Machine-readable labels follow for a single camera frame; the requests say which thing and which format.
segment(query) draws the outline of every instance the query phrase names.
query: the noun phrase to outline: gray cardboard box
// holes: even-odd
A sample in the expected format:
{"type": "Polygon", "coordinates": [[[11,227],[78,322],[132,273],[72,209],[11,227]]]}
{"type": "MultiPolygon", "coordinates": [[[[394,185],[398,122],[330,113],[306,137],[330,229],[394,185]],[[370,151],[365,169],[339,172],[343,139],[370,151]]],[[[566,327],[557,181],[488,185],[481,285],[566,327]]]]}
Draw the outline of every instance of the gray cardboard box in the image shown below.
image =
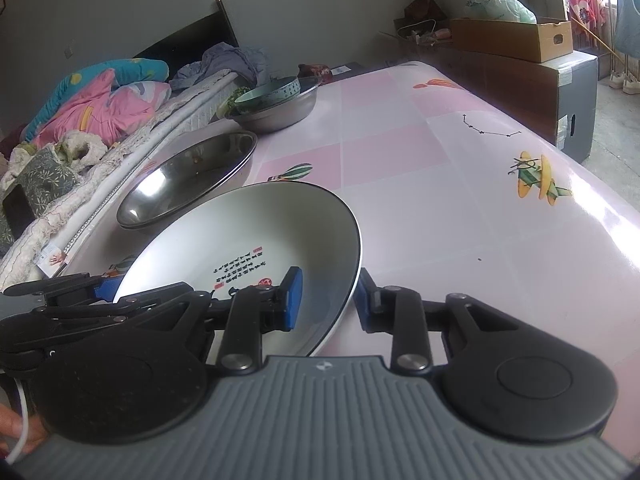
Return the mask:
{"type": "Polygon", "coordinates": [[[521,122],[577,162],[591,152],[598,58],[574,51],[544,63],[399,39],[404,55],[428,63],[521,122]]]}

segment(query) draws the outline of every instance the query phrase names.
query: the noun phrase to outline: white shoe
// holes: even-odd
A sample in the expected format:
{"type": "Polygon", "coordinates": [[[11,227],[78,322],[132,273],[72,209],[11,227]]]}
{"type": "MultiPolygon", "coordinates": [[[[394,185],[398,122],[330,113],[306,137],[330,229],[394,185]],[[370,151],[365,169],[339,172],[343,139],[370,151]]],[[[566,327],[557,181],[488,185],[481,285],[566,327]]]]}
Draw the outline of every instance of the white shoe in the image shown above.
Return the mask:
{"type": "Polygon", "coordinates": [[[629,76],[629,78],[625,79],[622,91],[629,95],[640,94],[640,82],[635,77],[629,76]]]}
{"type": "Polygon", "coordinates": [[[620,72],[611,72],[609,77],[609,86],[611,88],[620,89],[625,83],[625,75],[620,72]]]}

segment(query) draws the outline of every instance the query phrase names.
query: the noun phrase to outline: green bowl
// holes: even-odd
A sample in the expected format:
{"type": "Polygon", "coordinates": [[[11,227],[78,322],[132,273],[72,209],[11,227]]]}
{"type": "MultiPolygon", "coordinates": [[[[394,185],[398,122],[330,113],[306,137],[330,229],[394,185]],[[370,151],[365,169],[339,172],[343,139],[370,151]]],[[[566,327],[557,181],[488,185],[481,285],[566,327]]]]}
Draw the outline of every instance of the green bowl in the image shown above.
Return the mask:
{"type": "Polygon", "coordinates": [[[258,86],[236,99],[236,110],[241,114],[252,114],[289,99],[300,93],[300,81],[297,77],[275,79],[258,86]]]}

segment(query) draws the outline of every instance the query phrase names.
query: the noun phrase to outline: black headboard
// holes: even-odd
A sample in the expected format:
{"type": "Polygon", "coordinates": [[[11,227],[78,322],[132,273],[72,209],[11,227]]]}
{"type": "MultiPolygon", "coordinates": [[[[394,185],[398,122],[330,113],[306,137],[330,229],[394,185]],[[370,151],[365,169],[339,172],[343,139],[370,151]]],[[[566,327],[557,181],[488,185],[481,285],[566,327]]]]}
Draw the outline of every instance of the black headboard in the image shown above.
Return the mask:
{"type": "Polygon", "coordinates": [[[163,60],[169,65],[171,79],[183,66],[201,60],[205,50],[221,41],[239,46],[222,0],[216,0],[216,5],[218,10],[213,14],[181,28],[135,57],[163,60]]]}

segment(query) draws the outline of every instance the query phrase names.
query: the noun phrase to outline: plastic bag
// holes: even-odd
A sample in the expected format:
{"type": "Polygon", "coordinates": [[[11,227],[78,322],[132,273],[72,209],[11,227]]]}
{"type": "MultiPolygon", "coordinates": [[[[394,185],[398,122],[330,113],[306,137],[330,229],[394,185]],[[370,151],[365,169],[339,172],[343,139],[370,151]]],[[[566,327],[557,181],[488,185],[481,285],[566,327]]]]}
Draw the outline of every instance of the plastic bag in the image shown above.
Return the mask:
{"type": "Polygon", "coordinates": [[[469,0],[465,15],[474,20],[536,23],[536,16],[518,0],[469,0]]]}

